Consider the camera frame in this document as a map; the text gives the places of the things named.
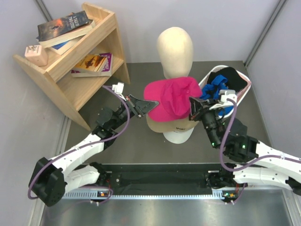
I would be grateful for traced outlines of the pink cap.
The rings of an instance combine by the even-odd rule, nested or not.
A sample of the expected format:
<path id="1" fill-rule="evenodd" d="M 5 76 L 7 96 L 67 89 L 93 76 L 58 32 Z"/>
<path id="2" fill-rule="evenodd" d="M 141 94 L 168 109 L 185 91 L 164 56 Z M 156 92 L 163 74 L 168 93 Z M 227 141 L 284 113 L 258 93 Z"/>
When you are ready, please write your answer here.
<path id="1" fill-rule="evenodd" d="M 149 83 L 143 92 L 145 100 L 157 101 L 159 105 L 148 113 L 157 122 L 183 119 L 190 114 L 190 97 L 199 98 L 202 90 L 196 79 L 179 77 Z"/>

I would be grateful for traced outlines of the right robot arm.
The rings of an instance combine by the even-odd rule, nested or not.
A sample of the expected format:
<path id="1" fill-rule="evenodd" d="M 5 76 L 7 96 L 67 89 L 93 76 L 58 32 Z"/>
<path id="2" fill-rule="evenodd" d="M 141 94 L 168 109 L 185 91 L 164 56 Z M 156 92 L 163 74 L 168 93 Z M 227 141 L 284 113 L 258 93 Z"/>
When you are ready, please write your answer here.
<path id="1" fill-rule="evenodd" d="M 247 126 L 232 113 L 229 119 L 219 116 L 235 100 L 190 98 L 189 120 L 202 122 L 213 148 L 219 150 L 221 169 L 207 173 L 208 186 L 214 189 L 247 184 L 278 186 L 301 194 L 301 160 L 276 150 L 248 136 Z"/>

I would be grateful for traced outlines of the beige cap with black logo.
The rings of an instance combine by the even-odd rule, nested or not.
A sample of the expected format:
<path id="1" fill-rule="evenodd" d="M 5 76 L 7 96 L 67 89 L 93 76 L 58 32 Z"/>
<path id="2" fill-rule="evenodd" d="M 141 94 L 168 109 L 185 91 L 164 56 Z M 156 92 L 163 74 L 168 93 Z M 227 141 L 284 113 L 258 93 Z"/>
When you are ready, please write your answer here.
<path id="1" fill-rule="evenodd" d="M 185 132 L 194 128 L 198 124 L 198 121 L 190 121 L 188 117 L 174 121 L 158 122 L 152 120 L 147 115 L 146 121 L 149 128 L 157 133 L 165 133 L 172 131 Z"/>

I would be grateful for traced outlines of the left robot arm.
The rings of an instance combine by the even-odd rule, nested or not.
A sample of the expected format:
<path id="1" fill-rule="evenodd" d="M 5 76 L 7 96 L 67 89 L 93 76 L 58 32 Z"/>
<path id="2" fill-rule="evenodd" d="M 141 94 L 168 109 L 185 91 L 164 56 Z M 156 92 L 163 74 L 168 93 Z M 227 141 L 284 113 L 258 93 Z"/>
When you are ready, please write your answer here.
<path id="1" fill-rule="evenodd" d="M 48 207 L 57 204 L 69 191 L 87 184 L 103 186 L 107 176 L 97 163 L 77 169 L 90 157 L 109 148 L 124 132 L 132 117 L 141 118 L 159 105 L 158 101 L 135 98 L 133 95 L 120 98 L 120 107 L 114 111 L 108 107 L 101 109 L 96 127 L 80 143 L 65 153 L 51 159 L 39 159 L 33 170 L 28 197 L 40 199 Z M 116 132 L 123 126 L 122 132 Z"/>

